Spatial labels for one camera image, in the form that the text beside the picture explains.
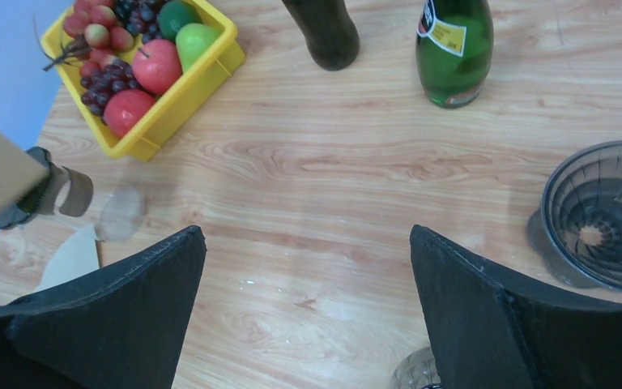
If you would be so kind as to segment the glass carafe right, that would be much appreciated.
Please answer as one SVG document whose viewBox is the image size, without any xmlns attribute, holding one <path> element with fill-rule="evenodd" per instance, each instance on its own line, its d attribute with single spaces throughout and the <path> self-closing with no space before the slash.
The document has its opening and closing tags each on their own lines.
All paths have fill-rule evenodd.
<svg viewBox="0 0 622 389">
<path fill-rule="evenodd" d="M 441 378 L 432 348 L 420 348 L 404 358 L 395 368 L 390 389 L 440 389 Z"/>
</svg>

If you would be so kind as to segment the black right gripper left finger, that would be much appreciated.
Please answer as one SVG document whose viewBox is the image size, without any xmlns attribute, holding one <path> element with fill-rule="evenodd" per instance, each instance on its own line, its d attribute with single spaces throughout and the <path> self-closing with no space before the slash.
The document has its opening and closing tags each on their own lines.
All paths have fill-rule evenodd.
<svg viewBox="0 0 622 389">
<path fill-rule="evenodd" d="M 0 388 L 170 388 L 206 253 L 191 225 L 0 306 Z"/>
</svg>

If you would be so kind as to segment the green lime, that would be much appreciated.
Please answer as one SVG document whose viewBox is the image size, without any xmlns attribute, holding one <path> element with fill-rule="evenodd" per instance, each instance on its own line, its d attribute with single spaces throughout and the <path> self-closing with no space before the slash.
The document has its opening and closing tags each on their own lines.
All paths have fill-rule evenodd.
<svg viewBox="0 0 622 389">
<path fill-rule="evenodd" d="M 186 1 L 166 2 L 157 16 L 162 37 L 174 41 L 178 32 L 187 24 L 201 23 L 202 18 L 197 10 Z"/>
</svg>

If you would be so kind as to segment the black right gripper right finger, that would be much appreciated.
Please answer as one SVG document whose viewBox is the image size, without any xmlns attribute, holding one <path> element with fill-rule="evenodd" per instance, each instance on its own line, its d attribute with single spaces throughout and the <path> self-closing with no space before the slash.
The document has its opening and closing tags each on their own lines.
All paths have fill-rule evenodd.
<svg viewBox="0 0 622 389">
<path fill-rule="evenodd" d="M 531 278 L 424 226 L 411 265 L 445 388 L 622 388 L 622 304 Z"/>
</svg>

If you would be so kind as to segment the red apple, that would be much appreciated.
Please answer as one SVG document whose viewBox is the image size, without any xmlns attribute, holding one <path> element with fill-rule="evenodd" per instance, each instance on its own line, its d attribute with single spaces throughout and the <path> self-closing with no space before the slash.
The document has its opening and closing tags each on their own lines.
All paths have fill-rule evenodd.
<svg viewBox="0 0 622 389">
<path fill-rule="evenodd" d="M 110 131 L 122 139 L 155 102 L 155 98 L 147 92 L 127 89 L 110 98 L 103 119 Z"/>
<path fill-rule="evenodd" d="M 140 85 L 154 95 L 166 93 L 183 74 L 176 45 L 164 39 L 138 47 L 131 66 Z"/>
</svg>

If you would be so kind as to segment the grey coffee dripper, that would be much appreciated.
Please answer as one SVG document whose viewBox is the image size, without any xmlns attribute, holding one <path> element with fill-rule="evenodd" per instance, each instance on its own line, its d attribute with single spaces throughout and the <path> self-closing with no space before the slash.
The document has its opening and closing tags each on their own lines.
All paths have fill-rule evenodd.
<svg viewBox="0 0 622 389">
<path fill-rule="evenodd" d="M 622 140 L 562 162 L 543 188 L 526 236 L 562 283 L 622 292 Z"/>
</svg>

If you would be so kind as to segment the dark grape bunch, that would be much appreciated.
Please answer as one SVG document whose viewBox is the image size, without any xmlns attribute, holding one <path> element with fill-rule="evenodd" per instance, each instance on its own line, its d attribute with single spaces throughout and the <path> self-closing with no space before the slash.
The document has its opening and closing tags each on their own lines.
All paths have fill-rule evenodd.
<svg viewBox="0 0 622 389">
<path fill-rule="evenodd" d="M 83 89 L 80 101 L 99 118 L 114 95 L 128 89 L 143 90 L 131 65 L 120 58 L 113 58 L 103 66 L 97 62 L 86 65 L 79 82 Z"/>
<path fill-rule="evenodd" d="M 162 39 L 158 15 L 167 0 L 116 0 L 113 10 L 122 27 L 143 44 Z"/>
</svg>

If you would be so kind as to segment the yellow plastic fruit tray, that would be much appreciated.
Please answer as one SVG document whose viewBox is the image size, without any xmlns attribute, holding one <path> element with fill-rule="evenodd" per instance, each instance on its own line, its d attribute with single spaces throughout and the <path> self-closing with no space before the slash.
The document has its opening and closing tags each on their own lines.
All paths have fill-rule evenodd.
<svg viewBox="0 0 622 389">
<path fill-rule="evenodd" d="M 166 93 L 154 95 L 146 89 L 141 90 L 152 95 L 155 104 L 122 139 L 118 139 L 110 131 L 103 116 L 99 118 L 93 115 L 83 105 L 80 101 L 83 89 L 79 82 L 87 68 L 87 62 L 97 62 L 103 66 L 113 58 L 120 58 L 131 65 L 138 47 L 146 44 L 141 42 L 141 37 L 137 36 L 136 46 L 126 53 L 103 54 L 80 66 L 54 67 L 91 129 L 93 137 L 107 156 L 151 159 L 244 62 L 245 54 L 236 42 L 235 24 L 209 2 L 186 2 L 197 10 L 202 18 L 201 24 L 216 28 L 220 35 Z"/>
</svg>

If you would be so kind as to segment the dark grape bunch upper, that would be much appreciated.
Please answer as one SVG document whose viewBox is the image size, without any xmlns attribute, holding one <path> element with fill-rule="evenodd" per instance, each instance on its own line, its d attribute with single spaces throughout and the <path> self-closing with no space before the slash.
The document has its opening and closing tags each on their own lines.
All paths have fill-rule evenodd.
<svg viewBox="0 0 622 389">
<path fill-rule="evenodd" d="M 158 15 L 167 0 L 116 0 L 113 10 L 122 27 L 143 44 L 162 39 Z"/>
</svg>

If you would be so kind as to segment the red apple upper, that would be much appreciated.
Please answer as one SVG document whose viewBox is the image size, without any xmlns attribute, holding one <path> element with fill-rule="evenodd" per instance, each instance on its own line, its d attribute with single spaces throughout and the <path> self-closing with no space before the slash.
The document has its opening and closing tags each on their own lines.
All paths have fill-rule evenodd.
<svg viewBox="0 0 622 389">
<path fill-rule="evenodd" d="M 138 47 L 131 66 L 140 85 L 154 95 L 166 93 L 183 74 L 176 45 L 164 39 Z"/>
</svg>

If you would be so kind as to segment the dark grape bunch lower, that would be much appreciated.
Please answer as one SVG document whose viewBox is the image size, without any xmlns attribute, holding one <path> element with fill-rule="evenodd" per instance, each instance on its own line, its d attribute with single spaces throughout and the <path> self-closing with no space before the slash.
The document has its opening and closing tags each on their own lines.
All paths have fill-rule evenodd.
<svg viewBox="0 0 622 389">
<path fill-rule="evenodd" d="M 80 101 L 99 118 L 114 95 L 128 89 L 143 90 L 131 65 L 120 58 L 113 58 L 103 66 L 97 62 L 86 65 L 79 82 L 83 89 Z"/>
</svg>

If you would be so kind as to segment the cola glass bottle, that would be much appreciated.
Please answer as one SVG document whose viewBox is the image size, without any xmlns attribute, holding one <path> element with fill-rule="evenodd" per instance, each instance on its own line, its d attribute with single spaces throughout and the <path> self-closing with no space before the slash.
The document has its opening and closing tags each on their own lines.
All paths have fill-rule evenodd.
<svg viewBox="0 0 622 389">
<path fill-rule="evenodd" d="M 283 4 L 319 67 L 325 71 L 340 71 L 356 60 L 360 38 L 345 1 L 291 0 Z"/>
</svg>

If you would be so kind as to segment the red apple lower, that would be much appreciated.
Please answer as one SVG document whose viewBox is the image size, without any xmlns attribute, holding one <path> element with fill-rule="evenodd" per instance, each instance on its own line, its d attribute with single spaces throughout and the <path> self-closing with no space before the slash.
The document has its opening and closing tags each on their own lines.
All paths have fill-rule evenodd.
<svg viewBox="0 0 622 389">
<path fill-rule="evenodd" d="M 110 98 L 103 119 L 110 131 L 122 139 L 155 102 L 155 98 L 147 92 L 127 89 Z"/>
</svg>

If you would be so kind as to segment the green glass bottle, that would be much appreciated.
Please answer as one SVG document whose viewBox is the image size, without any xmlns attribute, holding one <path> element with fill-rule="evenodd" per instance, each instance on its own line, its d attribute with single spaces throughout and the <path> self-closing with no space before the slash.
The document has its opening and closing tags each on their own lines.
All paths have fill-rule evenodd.
<svg viewBox="0 0 622 389">
<path fill-rule="evenodd" d="M 494 29 L 487 0 L 427 0 L 416 30 L 421 86 L 442 108 L 470 104 L 492 65 Z"/>
</svg>

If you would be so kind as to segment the green pear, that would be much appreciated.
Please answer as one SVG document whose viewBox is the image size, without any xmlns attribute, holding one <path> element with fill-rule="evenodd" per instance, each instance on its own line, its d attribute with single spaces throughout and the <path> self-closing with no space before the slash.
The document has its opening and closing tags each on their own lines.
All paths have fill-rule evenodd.
<svg viewBox="0 0 622 389">
<path fill-rule="evenodd" d="M 186 24 L 178 31 L 175 44 L 184 73 L 200 59 L 219 35 L 219 30 L 201 23 Z"/>
</svg>

